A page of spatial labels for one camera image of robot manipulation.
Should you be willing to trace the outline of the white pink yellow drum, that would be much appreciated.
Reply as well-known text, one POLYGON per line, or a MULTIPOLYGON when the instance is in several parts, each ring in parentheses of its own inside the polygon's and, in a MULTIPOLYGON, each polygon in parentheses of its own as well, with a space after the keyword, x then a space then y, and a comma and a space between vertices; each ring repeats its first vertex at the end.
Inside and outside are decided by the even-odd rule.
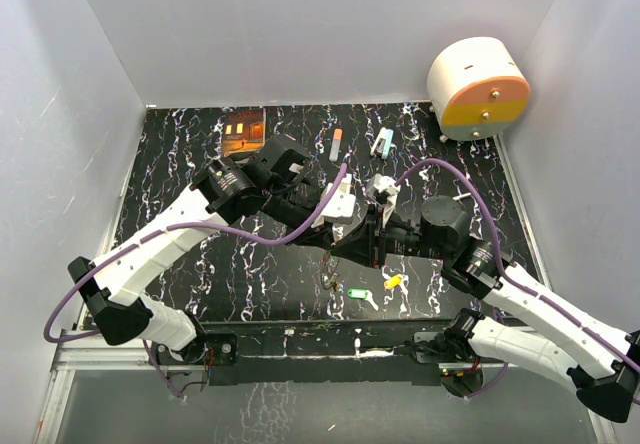
POLYGON ((493 137, 524 112, 531 87, 505 44, 493 37, 457 41, 438 54, 427 94, 443 141, 493 137))

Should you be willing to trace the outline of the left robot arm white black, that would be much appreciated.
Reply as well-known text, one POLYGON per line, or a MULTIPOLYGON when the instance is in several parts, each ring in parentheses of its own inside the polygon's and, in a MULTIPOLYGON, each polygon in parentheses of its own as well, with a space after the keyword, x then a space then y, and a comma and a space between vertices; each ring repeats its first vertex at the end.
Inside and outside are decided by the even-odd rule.
POLYGON ((162 344, 194 363, 207 340, 196 320, 151 298, 147 286, 210 236, 234 234, 256 243, 264 238, 234 228, 263 212, 290 228, 277 244, 295 241, 327 247, 331 225, 353 213, 351 178, 342 166, 336 180, 318 190, 303 171, 306 149, 287 135, 270 138, 256 152, 213 159, 176 200, 123 244, 92 261, 68 267, 107 344, 140 338, 162 344))

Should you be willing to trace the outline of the green key tag with key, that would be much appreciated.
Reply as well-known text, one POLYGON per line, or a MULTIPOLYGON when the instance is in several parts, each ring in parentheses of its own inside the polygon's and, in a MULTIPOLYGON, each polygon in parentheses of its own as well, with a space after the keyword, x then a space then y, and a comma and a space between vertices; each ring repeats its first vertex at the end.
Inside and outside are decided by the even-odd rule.
POLYGON ((374 301, 373 293, 370 290, 361 288, 350 288, 347 291, 347 295, 351 299, 368 302, 375 311, 379 310, 379 306, 374 301))

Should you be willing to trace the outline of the yellow key tag with key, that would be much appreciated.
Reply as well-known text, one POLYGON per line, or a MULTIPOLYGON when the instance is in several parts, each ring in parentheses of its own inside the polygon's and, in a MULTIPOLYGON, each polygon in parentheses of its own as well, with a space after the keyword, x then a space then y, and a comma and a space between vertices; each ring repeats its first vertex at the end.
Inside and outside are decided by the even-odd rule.
POLYGON ((406 278, 407 276, 404 274, 396 274, 392 277, 389 277, 384 281, 384 284, 383 284, 384 289, 393 290, 397 287, 400 287, 401 289, 403 289, 406 284, 406 278))

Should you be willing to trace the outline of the black base frame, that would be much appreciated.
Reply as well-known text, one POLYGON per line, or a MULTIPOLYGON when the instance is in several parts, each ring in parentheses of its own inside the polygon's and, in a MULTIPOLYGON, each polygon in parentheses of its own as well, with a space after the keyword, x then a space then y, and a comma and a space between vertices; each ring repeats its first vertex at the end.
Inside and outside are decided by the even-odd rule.
POLYGON ((483 365, 447 346, 443 319, 210 322, 190 358, 154 344, 173 377, 193 372, 202 386, 252 383, 384 383, 443 386, 467 396, 485 385, 483 365))

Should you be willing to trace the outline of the white yellow pen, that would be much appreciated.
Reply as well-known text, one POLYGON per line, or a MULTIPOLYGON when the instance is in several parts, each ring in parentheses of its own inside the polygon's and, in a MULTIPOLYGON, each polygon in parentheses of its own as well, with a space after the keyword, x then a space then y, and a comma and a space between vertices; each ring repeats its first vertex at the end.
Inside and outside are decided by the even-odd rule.
POLYGON ((471 198, 471 197, 472 197, 471 193, 464 193, 464 194, 461 194, 461 195, 453 197, 453 200, 454 201, 460 201, 460 200, 464 200, 464 199, 471 198))

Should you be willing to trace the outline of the orange grey marker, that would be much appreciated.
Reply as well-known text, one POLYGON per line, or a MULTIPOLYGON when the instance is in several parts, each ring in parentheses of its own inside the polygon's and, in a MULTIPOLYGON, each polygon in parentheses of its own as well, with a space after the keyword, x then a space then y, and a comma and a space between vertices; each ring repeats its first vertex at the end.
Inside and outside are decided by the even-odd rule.
POLYGON ((340 155, 340 146, 341 146, 341 141, 342 141, 342 135, 343 135, 343 131, 340 128, 336 128, 334 130, 333 136, 332 136, 332 142, 331 142, 331 147, 330 147, 330 153, 329 153, 329 161, 330 162, 337 162, 339 155, 340 155))

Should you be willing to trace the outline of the light blue stapler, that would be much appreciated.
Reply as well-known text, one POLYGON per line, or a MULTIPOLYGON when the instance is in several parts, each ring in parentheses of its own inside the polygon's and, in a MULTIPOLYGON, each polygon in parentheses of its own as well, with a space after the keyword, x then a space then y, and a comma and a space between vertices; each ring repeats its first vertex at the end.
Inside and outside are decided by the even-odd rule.
POLYGON ((386 160, 389 156, 394 131, 391 128, 382 127, 374 140, 370 149, 372 158, 380 158, 386 160))

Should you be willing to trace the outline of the orange paperback book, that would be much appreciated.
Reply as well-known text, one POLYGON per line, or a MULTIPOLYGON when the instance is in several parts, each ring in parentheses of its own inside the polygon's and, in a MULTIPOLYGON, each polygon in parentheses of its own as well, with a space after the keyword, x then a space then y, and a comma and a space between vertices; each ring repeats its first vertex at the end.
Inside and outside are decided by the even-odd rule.
POLYGON ((224 118, 221 139, 223 157, 259 151, 265 143, 266 110, 241 109, 229 112, 224 118))

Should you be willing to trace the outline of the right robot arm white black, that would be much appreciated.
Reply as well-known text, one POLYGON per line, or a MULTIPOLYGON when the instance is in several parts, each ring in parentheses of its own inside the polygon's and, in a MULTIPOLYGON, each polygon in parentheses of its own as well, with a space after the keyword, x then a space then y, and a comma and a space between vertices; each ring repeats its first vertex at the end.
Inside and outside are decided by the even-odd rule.
POLYGON ((512 363, 574 392, 601 417, 626 422, 639 394, 639 334, 604 324, 568 303, 508 254, 472 237, 470 224, 470 214, 451 197, 426 199, 416 225, 396 214, 385 217, 372 204, 332 252, 370 268, 382 267, 389 254, 441 261, 441 275, 454 288, 535 331, 527 336, 463 310, 444 333, 446 352, 460 361, 475 355, 512 363))

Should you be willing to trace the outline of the large keyring with yellow grip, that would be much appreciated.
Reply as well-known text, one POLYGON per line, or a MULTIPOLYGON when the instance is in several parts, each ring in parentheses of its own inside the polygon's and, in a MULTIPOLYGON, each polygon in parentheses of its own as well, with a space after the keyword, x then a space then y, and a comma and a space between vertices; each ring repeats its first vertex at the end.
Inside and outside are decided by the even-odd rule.
POLYGON ((341 263, 339 257, 334 257, 326 250, 319 265, 320 284, 324 290, 337 291, 340 287, 338 267, 341 263))

